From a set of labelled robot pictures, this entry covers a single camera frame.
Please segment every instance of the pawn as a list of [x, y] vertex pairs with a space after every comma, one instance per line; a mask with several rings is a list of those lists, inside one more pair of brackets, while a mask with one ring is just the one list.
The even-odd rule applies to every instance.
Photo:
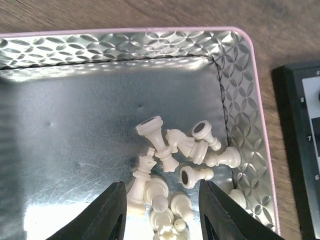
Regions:
[[154, 234], [152, 240], [160, 240], [159, 234], [157, 232]]
[[222, 144], [218, 140], [218, 138], [212, 136], [211, 129], [212, 126], [207, 120], [200, 121], [193, 127], [191, 135], [196, 140], [206, 141], [207, 143], [209, 143], [209, 147], [212, 150], [218, 151], [219, 149], [221, 149]]
[[161, 133], [164, 121], [160, 116], [154, 116], [136, 126], [140, 136], [145, 136], [156, 149], [155, 156], [162, 161], [164, 172], [174, 172], [179, 162], [172, 157], [170, 146], [166, 146]]
[[240, 166], [241, 156], [238, 149], [233, 146], [229, 146], [221, 155], [216, 155], [212, 152], [208, 152], [205, 156], [204, 162], [208, 167], [224, 164], [234, 169]]
[[194, 219], [191, 200], [184, 194], [175, 195], [171, 200], [170, 208], [174, 215], [181, 217], [185, 222]]
[[208, 150], [207, 142], [196, 142], [194, 137], [187, 136], [178, 129], [167, 130], [165, 138], [172, 153], [176, 153], [179, 149], [186, 158], [190, 157], [194, 164], [200, 165], [204, 161]]
[[163, 213], [168, 208], [169, 188], [165, 181], [159, 177], [153, 177], [144, 188], [143, 200], [152, 206], [157, 213]]
[[173, 225], [178, 232], [182, 232], [187, 227], [186, 222], [182, 218], [175, 220]]
[[176, 240], [190, 240], [190, 232], [188, 228], [184, 229], [182, 232], [179, 233]]
[[151, 180], [151, 169], [156, 165], [153, 156], [154, 148], [149, 148], [145, 156], [139, 157], [139, 167], [132, 175], [135, 177], [130, 191], [126, 195], [127, 212], [129, 215], [143, 216], [146, 212], [144, 205], [145, 185]]
[[232, 189], [229, 197], [232, 198], [243, 209], [247, 208], [247, 201], [245, 195], [239, 189]]
[[179, 234], [174, 225], [174, 214], [168, 208], [165, 212], [156, 212], [154, 210], [150, 213], [150, 224], [154, 231], [157, 232], [160, 240], [176, 240]]
[[214, 177], [214, 171], [211, 168], [195, 170], [190, 166], [184, 166], [180, 170], [180, 182], [186, 189], [193, 189], [196, 183], [201, 180], [210, 180]]

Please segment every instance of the pink tin rim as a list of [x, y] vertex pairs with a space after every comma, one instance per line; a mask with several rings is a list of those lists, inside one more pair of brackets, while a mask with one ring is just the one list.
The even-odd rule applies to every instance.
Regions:
[[132, 33], [132, 32], [164, 32], [164, 31], [233, 31], [239, 33], [249, 44], [250, 54], [253, 62], [253, 73], [255, 79], [255, 87], [258, 96], [258, 105], [261, 109], [260, 117], [262, 120], [262, 130], [264, 135], [264, 142], [266, 147], [267, 161], [270, 168], [270, 181], [274, 201], [274, 213], [276, 232], [281, 235], [276, 186], [274, 180], [274, 173], [271, 162], [271, 154], [268, 142], [267, 127], [265, 122], [265, 115], [263, 112], [262, 98], [260, 93], [260, 85], [258, 80], [257, 64], [254, 52], [254, 45], [249, 35], [242, 29], [235, 26], [204, 26], [204, 27], [137, 27], [137, 28], [100, 28], [100, 29], [80, 29], [80, 30], [59, 30], [59, 31], [38, 31], [38, 32], [21, 32], [21, 33], [2, 33], [0, 38], [16, 38], [16, 37], [35, 37], [35, 36], [52, 36], [52, 35], [77, 35], [77, 34], [99, 34], [99, 33]]

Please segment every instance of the wood grain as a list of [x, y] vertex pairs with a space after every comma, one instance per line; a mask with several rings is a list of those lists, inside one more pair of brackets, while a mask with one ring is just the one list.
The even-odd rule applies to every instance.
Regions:
[[317, 0], [0, 0], [0, 32], [236, 26], [252, 38], [285, 239], [301, 239], [270, 71], [319, 55]]

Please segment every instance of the metal tin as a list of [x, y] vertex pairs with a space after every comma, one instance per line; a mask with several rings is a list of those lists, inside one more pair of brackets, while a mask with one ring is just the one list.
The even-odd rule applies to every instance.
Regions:
[[[148, 143], [134, 131], [160, 115], [184, 132], [208, 120], [241, 166], [214, 168], [226, 193], [245, 193], [252, 215], [280, 233], [274, 179], [252, 43], [237, 28], [101, 29], [0, 35], [0, 235], [44, 239], [114, 181], [129, 184]], [[175, 156], [183, 166], [186, 160]], [[178, 171], [201, 239], [198, 190]], [[151, 239], [146, 215], [127, 219], [125, 239]]]

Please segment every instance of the white chess piece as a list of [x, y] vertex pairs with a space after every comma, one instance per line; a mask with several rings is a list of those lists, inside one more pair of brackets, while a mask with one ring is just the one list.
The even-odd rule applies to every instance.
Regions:
[[180, 182], [186, 189], [193, 189], [196, 183], [201, 180], [210, 180], [214, 177], [214, 171], [210, 168], [200, 170], [193, 169], [190, 166], [184, 166], [180, 170]]
[[172, 157], [170, 146], [166, 146], [161, 134], [164, 124], [160, 116], [154, 116], [136, 126], [140, 136], [145, 136], [151, 141], [156, 149], [155, 156], [163, 163], [164, 172], [174, 172], [179, 162]]
[[174, 214], [168, 208], [165, 212], [150, 213], [150, 224], [154, 231], [157, 231], [160, 240], [176, 240], [179, 234], [174, 225]]
[[178, 232], [182, 232], [187, 227], [186, 222], [182, 218], [175, 220], [173, 225]]
[[196, 142], [194, 137], [187, 136], [178, 129], [167, 130], [165, 138], [172, 153], [176, 153], [179, 149], [186, 158], [192, 158], [194, 164], [200, 165], [204, 161], [208, 150], [206, 141]]
[[179, 233], [176, 240], [190, 240], [190, 232], [188, 228], [184, 229], [182, 232]]
[[191, 135], [196, 140], [205, 140], [212, 150], [218, 151], [221, 148], [221, 142], [218, 138], [212, 136], [211, 129], [212, 126], [207, 120], [200, 121], [193, 127]]
[[149, 148], [145, 156], [139, 157], [139, 167], [132, 175], [135, 177], [134, 183], [130, 191], [126, 195], [127, 212], [129, 215], [143, 216], [146, 212], [144, 205], [145, 185], [151, 180], [151, 169], [156, 165], [153, 156], [154, 148]]
[[250, 214], [251, 217], [255, 216], [255, 213], [253, 211], [251, 211], [250, 209], [245, 209], [245, 211]]
[[152, 240], [160, 240], [159, 234], [157, 232], [154, 234]]
[[168, 208], [169, 188], [165, 181], [159, 177], [153, 177], [144, 188], [143, 200], [152, 206], [157, 213], [163, 213]]
[[245, 195], [239, 189], [232, 189], [229, 197], [232, 198], [243, 209], [247, 208], [247, 201]]
[[224, 164], [234, 169], [240, 166], [241, 156], [238, 149], [233, 146], [229, 146], [221, 155], [216, 155], [212, 152], [208, 152], [205, 156], [204, 162], [208, 167]]
[[181, 217], [185, 222], [194, 219], [191, 200], [184, 194], [175, 195], [171, 200], [170, 208], [174, 215]]

